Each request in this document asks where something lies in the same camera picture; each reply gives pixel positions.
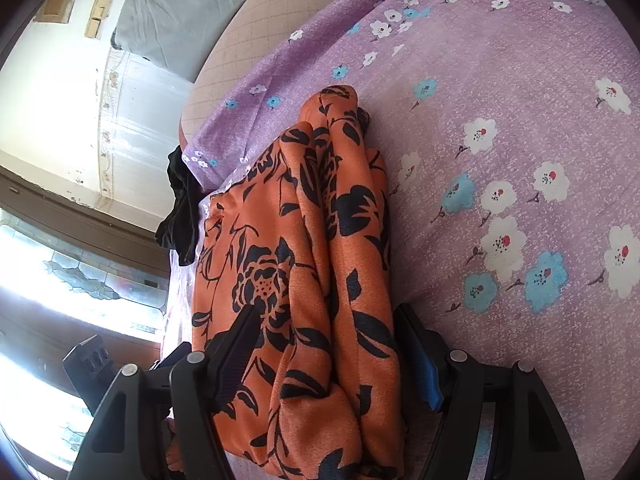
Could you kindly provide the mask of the orange black floral garment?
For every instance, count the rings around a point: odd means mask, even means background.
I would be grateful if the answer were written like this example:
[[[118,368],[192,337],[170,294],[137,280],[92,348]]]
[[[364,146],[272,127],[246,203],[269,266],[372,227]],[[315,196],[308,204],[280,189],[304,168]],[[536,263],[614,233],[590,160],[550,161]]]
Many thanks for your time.
[[[245,307],[260,332],[221,444],[283,479],[396,479],[400,368],[383,157],[355,89],[312,96],[245,177],[214,195],[195,273],[203,348]]]

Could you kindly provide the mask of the black cloth garment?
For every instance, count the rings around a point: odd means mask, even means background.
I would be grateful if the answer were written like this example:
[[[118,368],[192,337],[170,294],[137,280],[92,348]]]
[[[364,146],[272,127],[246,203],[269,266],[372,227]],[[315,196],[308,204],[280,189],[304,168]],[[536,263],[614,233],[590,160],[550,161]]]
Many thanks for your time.
[[[174,206],[157,227],[155,241],[161,248],[174,250],[180,266],[190,266],[195,260],[200,201],[205,193],[186,166],[180,146],[168,155],[167,175],[174,193]]]

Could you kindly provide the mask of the purple floral bed sheet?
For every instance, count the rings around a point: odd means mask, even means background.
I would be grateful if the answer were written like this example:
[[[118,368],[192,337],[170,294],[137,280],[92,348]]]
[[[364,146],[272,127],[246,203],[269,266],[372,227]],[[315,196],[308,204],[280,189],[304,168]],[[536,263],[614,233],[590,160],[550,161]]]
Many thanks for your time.
[[[341,0],[184,166],[223,191],[304,96],[354,86],[390,164],[393,291],[484,362],[537,363],[589,479],[639,437],[639,52],[604,0]]]

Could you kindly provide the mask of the grey pillow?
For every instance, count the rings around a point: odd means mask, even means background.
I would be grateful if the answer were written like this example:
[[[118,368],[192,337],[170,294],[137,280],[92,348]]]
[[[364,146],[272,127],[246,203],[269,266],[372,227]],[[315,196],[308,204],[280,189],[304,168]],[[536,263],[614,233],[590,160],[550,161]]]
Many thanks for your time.
[[[193,82],[245,0],[125,0],[111,44]]]

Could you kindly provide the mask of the pink mattress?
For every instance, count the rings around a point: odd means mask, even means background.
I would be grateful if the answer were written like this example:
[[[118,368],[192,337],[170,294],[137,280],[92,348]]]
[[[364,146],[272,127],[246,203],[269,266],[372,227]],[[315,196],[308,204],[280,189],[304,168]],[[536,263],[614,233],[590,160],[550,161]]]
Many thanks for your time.
[[[185,148],[229,91],[281,42],[334,0],[246,0],[212,47],[182,109]]]

